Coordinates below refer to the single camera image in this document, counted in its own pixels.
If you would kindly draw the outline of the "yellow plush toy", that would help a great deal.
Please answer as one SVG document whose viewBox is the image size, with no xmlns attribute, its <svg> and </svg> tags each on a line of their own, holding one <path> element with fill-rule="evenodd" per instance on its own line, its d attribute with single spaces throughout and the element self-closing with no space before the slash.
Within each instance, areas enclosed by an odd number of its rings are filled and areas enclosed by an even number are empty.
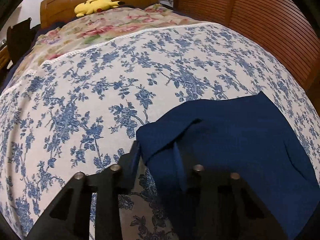
<svg viewBox="0 0 320 240">
<path fill-rule="evenodd" d="M 124 5 L 123 1 L 111 1 L 111 0 L 87 0 L 86 2 L 80 3 L 74 9 L 76 18 L 81 18 L 86 15 L 90 15 L 97 12 L 117 8 L 120 5 Z"/>
</svg>

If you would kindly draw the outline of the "pink floral beige blanket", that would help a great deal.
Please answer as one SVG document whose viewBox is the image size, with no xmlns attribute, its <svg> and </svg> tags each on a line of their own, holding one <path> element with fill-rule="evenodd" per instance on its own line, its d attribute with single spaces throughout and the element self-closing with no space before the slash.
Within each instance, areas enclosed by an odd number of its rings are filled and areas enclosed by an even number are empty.
<svg viewBox="0 0 320 240">
<path fill-rule="evenodd" d="M 8 75 L 9 82 L 16 82 L 29 69 L 36 69 L 44 61 L 70 51 L 143 29 L 195 23 L 197 20 L 178 14 L 162 4 L 153 4 L 145 9 L 119 7 L 77 18 L 66 24 L 56 23 L 36 33 L 31 48 L 12 67 Z"/>
</svg>

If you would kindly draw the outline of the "wooden louvered wardrobe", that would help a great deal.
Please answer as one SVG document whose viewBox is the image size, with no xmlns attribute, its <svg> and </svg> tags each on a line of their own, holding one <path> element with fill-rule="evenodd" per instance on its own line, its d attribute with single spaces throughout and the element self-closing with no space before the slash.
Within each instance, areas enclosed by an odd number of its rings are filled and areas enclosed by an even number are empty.
<svg viewBox="0 0 320 240">
<path fill-rule="evenodd" d="M 319 30 L 293 0 L 174 0 L 174 8 L 223 24 L 261 45 L 319 108 Z"/>
</svg>

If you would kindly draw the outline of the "blue floral white bedsheet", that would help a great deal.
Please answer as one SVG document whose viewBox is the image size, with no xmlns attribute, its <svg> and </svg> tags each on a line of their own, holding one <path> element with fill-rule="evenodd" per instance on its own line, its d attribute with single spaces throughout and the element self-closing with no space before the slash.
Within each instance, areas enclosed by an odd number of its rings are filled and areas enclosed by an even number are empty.
<svg viewBox="0 0 320 240">
<path fill-rule="evenodd" d="M 319 115 L 261 46 L 217 23 L 141 30 L 28 70 L 1 94 L 1 213 L 25 238 L 76 172 L 127 153 L 136 130 L 183 102 L 263 92 L 319 174 Z"/>
</svg>

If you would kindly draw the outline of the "navy blue suit jacket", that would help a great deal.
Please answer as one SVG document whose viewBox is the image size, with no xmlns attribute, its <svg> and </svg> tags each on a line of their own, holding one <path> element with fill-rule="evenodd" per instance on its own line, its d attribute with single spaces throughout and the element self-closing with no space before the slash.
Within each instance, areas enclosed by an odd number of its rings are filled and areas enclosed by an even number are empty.
<svg viewBox="0 0 320 240">
<path fill-rule="evenodd" d="M 185 102 L 140 127 L 136 137 L 175 232 L 183 190 L 179 176 L 184 175 L 174 156 L 178 143 L 196 163 L 240 174 L 287 239 L 319 238 L 315 171 L 285 116 L 264 93 Z"/>
</svg>

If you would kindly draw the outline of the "dark wooden chair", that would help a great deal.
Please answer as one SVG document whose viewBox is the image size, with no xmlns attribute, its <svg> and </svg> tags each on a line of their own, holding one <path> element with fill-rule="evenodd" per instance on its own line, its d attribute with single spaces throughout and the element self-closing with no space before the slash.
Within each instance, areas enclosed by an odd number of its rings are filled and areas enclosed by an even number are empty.
<svg viewBox="0 0 320 240">
<path fill-rule="evenodd" d="M 31 17 L 7 29 L 7 46 L 13 64 L 29 50 L 34 40 L 35 31 L 30 23 Z"/>
</svg>

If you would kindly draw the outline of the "wooden desk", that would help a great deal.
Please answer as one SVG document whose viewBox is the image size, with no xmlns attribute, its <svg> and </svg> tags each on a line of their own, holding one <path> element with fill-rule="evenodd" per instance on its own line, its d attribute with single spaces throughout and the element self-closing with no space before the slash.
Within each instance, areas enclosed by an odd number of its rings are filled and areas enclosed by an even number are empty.
<svg viewBox="0 0 320 240">
<path fill-rule="evenodd" d="M 6 40 L 1 41 L 1 51 L 0 51 L 0 70 L 7 67 L 10 62 L 10 55 L 8 51 L 8 46 Z"/>
</svg>

